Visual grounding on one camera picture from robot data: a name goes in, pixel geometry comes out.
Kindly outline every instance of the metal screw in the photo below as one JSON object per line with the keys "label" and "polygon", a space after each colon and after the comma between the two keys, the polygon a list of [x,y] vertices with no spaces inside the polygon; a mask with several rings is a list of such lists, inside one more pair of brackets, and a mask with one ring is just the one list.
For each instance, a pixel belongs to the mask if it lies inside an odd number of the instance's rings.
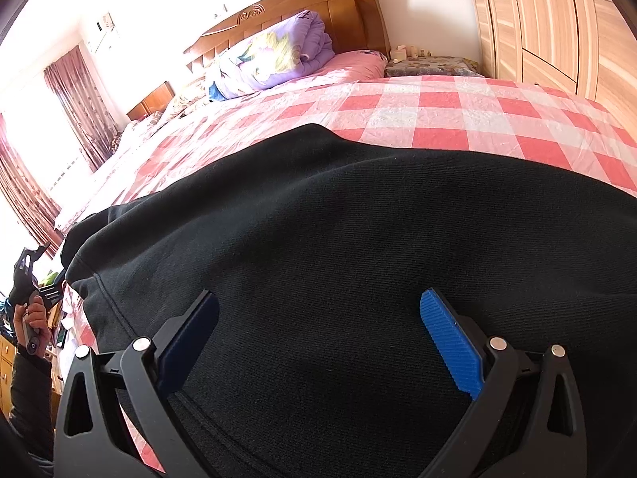
{"label": "metal screw", "polygon": [[489,344],[497,351],[504,351],[504,349],[506,348],[506,341],[504,341],[502,338],[491,338]]}
{"label": "metal screw", "polygon": [[133,349],[142,353],[150,346],[150,340],[148,338],[137,338],[133,341]]}
{"label": "metal screw", "polygon": [[566,356],[566,351],[564,350],[562,345],[553,345],[551,347],[551,352],[553,353],[554,356],[557,356],[557,357]]}
{"label": "metal screw", "polygon": [[75,357],[79,359],[84,359],[90,353],[90,348],[88,345],[80,345],[77,349],[75,349]]}

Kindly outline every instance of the hand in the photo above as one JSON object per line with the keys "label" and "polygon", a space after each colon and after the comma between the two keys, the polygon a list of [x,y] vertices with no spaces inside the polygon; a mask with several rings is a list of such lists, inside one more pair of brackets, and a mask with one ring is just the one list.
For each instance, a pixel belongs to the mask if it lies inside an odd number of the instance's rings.
{"label": "hand", "polygon": [[26,347],[27,340],[24,339],[24,329],[22,328],[22,320],[24,315],[27,316],[27,321],[33,329],[39,329],[39,347],[37,348],[36,356],[44,358],[47,351],[47,345],[52,338],[51,329],[47,324],[47,310],[44,307],[42,297],[34,292],[29,298],[30,305],[15,306],[14,313],[14,328],[15,337],[18,340],[18,344]]}

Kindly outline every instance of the wooden cabinet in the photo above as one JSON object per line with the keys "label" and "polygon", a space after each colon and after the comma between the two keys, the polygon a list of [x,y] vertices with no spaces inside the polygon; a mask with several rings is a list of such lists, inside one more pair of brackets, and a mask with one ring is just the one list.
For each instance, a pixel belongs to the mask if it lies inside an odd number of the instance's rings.
{"label": "wooden cabinet", "polygon": [[522,80],[522,38],[517,0],[489,0],[496,42],[496,77]]}
{"label": "wooden cabinet", "polygon": [[522,50],[522,82],[557,88],[570,94],[574,94],[577,89],[575,81],[526,50]]}
{"label": "wooden cabinet", "polygon": [[637,140],[637,40],[611,0],[474,2],[483,75],[595,100]]}
{"label": "wooden cabinet", "polygon": [[0,410],[4,416],[11,411],[11,378],[14,372],[15,347],[0,336]]}
{"label": "wooden cabinet", "polygon": [[482,46],[482,74],[522,80],[522,43],[516,0],[473,0]]}
{"label": "wooden cabinet", "polygon": [[11,378],[14,367],[4,357],[0,357],[0,400],[5,417],[11,411]]}
{"label": "wooden cabinet", "polygon": [[168,103],[174,97],[170,84],[164,82],[161,86],[150,92],[144,100],[130,110],[126,115],[131,120],[143,120],[155,111],[164,111]]}
{"label": "wooden cabinet", "polygon": [[614,4],[594,4],[600,32],[595,100],[637,139],[637,40]]}
{"label": "wooden cabinet", "polygon": [[493,38],[493,23],[488,0],[473,0],[476,10],[480,46],[482,47],[482,74],[496,77],[496,46]]}
{"label": "wooden cabinet", "polygon": [[545,60],[573,83],[579,51],[574,0],[517,0],[522,48]]}

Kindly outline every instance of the nightstand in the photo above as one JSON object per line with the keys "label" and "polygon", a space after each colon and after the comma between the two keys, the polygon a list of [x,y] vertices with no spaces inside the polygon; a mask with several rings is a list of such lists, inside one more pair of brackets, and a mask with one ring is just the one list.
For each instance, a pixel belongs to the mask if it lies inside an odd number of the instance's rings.
{"label": "nightstand", "polygon": [[174,97],[170,84],[164,82],[161,86],[150,92],[144,100],[130,110],[127,115],[131,120],[143,120],[155,111],[164,111]]}
{"label": "nightstand", "polygon": [[385,77],[409,75],[483,77],[478,73],[478,63],[464,57],[408,57],[397,63],[390,61],[385,68]]}

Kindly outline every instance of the red curtain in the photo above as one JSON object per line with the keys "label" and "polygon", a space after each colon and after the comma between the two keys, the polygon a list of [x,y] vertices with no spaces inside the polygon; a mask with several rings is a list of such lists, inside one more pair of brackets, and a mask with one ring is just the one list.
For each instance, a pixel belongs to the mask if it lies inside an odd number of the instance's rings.
{"label": "red curtain", "polygon": [[98,88],[76,46],[47,66],[44,80],[60,100],[88,166],[95,172],[112,154],[111,142],[119,134]]}
{"label": "red curtain", "polygon": [[0,113],[0,190],[29,233],[40,244],[51,241],[53,256],[63,236],[55,229],[60,207],[41,188],[6,137],[6,123]]}

